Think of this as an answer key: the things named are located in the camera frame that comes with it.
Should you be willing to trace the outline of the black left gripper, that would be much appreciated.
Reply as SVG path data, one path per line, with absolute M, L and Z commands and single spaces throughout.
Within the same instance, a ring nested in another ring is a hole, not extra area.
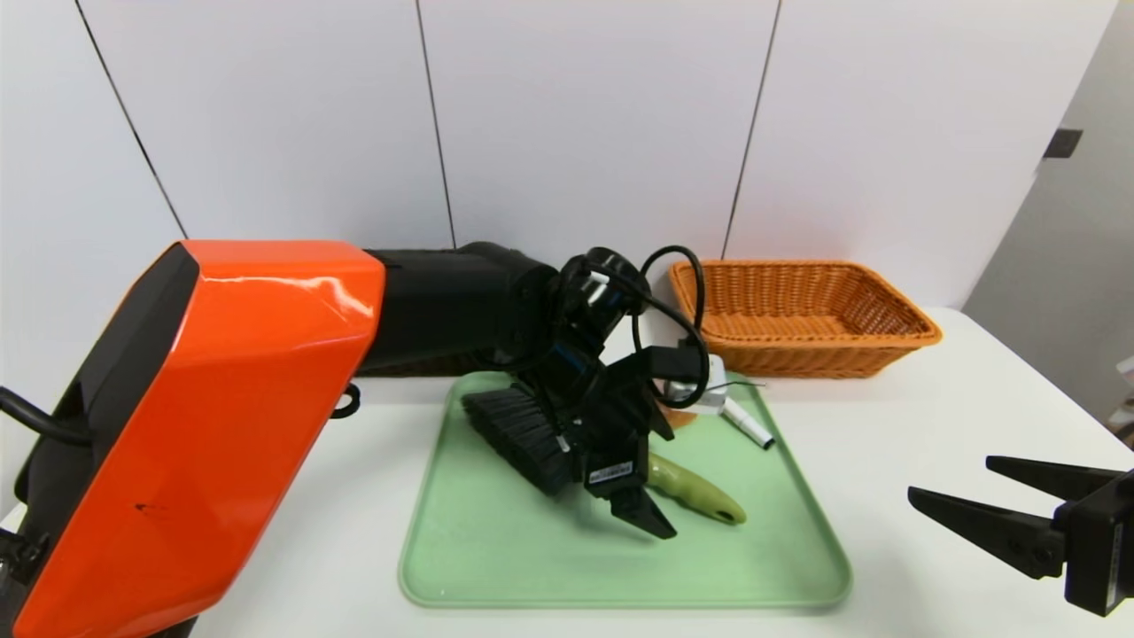
M 616 361 L 572 412 L 567 433 L 578 451 L 584 488 L 592 496 L 609 497 L 611 514 L 623 522 L 672 541 L 676 529 L 641 487 L 649 474 L 649 436 L 675 439 L 655 389 L 655 364 Z

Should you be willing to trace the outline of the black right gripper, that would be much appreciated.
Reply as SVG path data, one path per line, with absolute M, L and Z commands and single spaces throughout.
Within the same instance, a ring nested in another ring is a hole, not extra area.
M 1131 597 L 1131 473 L 1010 456 L 985 468 L 1060 497 L 1051 518 L 909 487 L 911 507 L 1032 579 L 1066 578 L 1069 604 L 1107 616 Z

